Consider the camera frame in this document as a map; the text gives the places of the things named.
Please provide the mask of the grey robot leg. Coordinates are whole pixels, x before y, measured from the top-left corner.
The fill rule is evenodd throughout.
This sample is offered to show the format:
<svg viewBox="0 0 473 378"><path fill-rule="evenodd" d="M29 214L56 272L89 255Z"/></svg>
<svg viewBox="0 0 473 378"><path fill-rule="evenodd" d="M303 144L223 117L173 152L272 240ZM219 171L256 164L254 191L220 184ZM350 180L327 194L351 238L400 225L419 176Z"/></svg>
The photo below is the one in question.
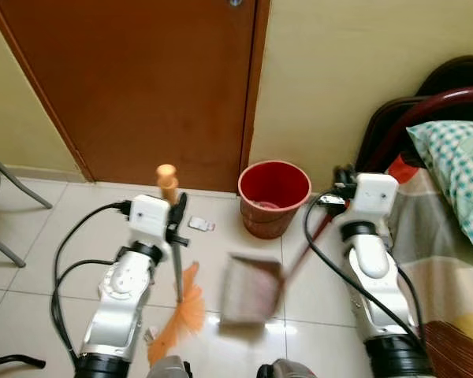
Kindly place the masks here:
<svg viewBox="0 0 473 378"><path fill-rule="evenodd" d="M150 367L146 378L192 378L190 364L182 357L164 357Z"/></svg>
<svg viewBox="0 0 473 378"><path fill-rule="evenodd" d="M317 378L317 376L305 364L279 358L271 364L259 366L255 378Z"/></svg>

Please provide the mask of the grey metal chair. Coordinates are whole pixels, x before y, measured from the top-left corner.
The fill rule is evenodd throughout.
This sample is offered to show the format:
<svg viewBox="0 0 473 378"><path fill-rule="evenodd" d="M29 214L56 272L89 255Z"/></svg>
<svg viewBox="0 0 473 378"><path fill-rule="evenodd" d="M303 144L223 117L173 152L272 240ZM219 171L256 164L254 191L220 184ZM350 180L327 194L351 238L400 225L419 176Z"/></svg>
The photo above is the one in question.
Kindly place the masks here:
<svg viewBox="0 0 473 378"><path fill-rule="evenodd" d="M30 187L25 186L24 183L21 183L17 177L12 174L3 163L0 162L0 176L4 176L13 186L19 188L20 191L23 191L28 197L35 199L41 206L44 206L45 209L52 209L53 205L50 204L45 198L31 190ZM24 268L25 262L23 258L20 258L19 255L13 252L12 249L7 247L7 245L0 242L0 252L5 255L14 265L18 268Z"/></svg>

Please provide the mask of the green checked pillow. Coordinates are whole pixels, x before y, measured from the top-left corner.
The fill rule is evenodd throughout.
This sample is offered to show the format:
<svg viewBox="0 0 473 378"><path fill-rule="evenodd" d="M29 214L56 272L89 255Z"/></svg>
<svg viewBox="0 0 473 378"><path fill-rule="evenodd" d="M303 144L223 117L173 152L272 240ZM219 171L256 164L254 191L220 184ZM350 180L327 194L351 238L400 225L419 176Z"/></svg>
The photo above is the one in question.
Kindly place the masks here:
<svg viewBox="0 0 473 378"><path fill-rule="evenodd" d="M428 121L406 131L473 244L473 121Z"/></svg>

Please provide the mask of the grey right robot leg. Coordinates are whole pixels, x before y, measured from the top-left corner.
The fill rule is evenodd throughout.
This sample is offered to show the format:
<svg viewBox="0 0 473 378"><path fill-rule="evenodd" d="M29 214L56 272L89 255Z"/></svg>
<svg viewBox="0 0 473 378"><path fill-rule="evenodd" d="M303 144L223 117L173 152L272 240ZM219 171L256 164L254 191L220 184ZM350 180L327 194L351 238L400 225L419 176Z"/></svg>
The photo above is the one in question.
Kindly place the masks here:
<svg viewBox="0 0 473 378"><path fill-rule="evenodd" d="M317 378L317 376L305 364L279 358L271 364L259 366L255 378Z"/></svg>

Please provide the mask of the dark red bed frame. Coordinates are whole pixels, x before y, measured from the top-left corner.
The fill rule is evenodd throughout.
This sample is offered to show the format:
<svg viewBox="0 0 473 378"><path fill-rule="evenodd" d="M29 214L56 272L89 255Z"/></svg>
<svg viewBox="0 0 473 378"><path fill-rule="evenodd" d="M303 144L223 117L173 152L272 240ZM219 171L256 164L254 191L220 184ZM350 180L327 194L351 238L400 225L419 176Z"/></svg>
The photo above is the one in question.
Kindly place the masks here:
<svg viewBox="0 0 473 378"><path fill-rule="evenodd" d="M473 102L448 100L435 106L423 105L428 98L468 87L473 87L473 55L461 55L429 73L413 96L395 98L378 107L367 122L356 170L383 173L396 161L424 167L407 128L428 121L473 121Z"/></svg>

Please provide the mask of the red plastic bucket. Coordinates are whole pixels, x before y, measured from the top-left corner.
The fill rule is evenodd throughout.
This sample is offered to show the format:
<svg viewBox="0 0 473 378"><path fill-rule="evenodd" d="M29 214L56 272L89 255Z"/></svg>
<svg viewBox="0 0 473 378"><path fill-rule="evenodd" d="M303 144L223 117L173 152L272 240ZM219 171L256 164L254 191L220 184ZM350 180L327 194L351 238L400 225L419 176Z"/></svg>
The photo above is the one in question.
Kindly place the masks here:
<svg viewBox="0 0 473 378"><path fill-rule="evenodd" d="M241 222L252 236L282 236L312 192L309 176L287 161L260 161L248 166L236 183Z"/></svg>

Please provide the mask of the grey left robot leg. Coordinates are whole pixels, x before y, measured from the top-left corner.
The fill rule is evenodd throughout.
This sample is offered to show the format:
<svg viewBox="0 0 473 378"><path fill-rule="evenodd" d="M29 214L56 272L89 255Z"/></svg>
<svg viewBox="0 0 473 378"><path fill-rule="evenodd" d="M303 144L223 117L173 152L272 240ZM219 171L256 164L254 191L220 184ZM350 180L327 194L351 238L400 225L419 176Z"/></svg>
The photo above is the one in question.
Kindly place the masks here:
<svg viewBox="0 0 473 378"><path fill-rule="evenodd" d="M164 357L150 367L146 378L192 378L190 364L182 357Z"/></svg>

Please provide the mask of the orange bristle broom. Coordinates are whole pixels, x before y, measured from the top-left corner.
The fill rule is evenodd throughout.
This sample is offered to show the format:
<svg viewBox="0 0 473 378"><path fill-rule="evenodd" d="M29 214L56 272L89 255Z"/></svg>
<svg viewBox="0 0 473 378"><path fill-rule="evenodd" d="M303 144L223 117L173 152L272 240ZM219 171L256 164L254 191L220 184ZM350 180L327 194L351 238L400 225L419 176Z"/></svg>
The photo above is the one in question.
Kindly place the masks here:
<svg viewBox="0 0 473 378"><path fill-rule="evenodd" d="M168 221L175 221L175 204L181 194L178 191L177 170L174 165L159 165L157 185L161 197L170 202L171 209ZM150 343L147 349L147 360L151 365L167 356L169 350L178 345L183 338L196 335L203 328L205 321L205 302L201 287L196 284L196 274L199 269L197 262L188 268L182 268L181 248L173 247L171 261L176 278L177 306L167 323L158 333L156 341Z"/></svg>

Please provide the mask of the brown wooden door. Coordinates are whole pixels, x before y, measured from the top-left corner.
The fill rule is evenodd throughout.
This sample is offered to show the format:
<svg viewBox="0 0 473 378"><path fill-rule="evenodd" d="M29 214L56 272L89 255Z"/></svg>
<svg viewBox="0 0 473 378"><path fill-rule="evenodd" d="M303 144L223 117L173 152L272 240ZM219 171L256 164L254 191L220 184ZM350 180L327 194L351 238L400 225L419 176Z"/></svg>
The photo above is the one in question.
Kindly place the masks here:
<svg viewBox="0 0 473 378"><path fill-rule="evenodd" d="M0 151L29 176L235 191L272 0L0 0L13 97Z"/></svg>

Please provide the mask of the patterned multicolour bed sheet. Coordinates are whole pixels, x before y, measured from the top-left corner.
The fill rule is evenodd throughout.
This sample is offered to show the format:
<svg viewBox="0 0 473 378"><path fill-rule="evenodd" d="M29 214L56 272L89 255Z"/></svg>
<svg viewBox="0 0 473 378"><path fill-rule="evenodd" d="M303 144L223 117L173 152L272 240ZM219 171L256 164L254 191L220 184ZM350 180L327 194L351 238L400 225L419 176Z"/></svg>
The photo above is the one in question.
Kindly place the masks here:
<svg viewBox="0 0 473 378"><path fill-rule="evenodd" d="M392 255L418 295L435 374L473 378L473 244L417 158L400 154L387 173L400 184L388 217Z"/></svg>

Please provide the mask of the grey dustpan with red handle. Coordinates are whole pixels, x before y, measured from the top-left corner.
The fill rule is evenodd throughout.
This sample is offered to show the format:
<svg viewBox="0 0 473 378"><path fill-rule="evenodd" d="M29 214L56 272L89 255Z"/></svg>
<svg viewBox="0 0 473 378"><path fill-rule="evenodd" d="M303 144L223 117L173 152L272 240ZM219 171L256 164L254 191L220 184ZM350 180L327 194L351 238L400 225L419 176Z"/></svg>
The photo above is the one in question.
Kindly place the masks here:
<svg viewBox="0 0 473 378"><path fill-rule="evenodd" d="M315 255L304 247L292 267L273 258L232 253L223 275L219 324L226 328L262 327L282 307L285 293L305 261Z"/></svg>

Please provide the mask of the white crumpled paper scrap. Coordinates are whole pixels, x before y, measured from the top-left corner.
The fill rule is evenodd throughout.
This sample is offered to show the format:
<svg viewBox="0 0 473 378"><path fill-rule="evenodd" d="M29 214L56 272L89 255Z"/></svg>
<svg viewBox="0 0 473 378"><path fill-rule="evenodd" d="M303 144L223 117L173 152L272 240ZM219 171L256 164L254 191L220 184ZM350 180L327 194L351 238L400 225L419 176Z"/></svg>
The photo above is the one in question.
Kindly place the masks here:
<svg viewBox="0 0 473 378"><path fill-rule="evenodd" d="M188 226L201 232L212 232L216 226L211 220L205 220L203 217L189 217Z"/></svg>

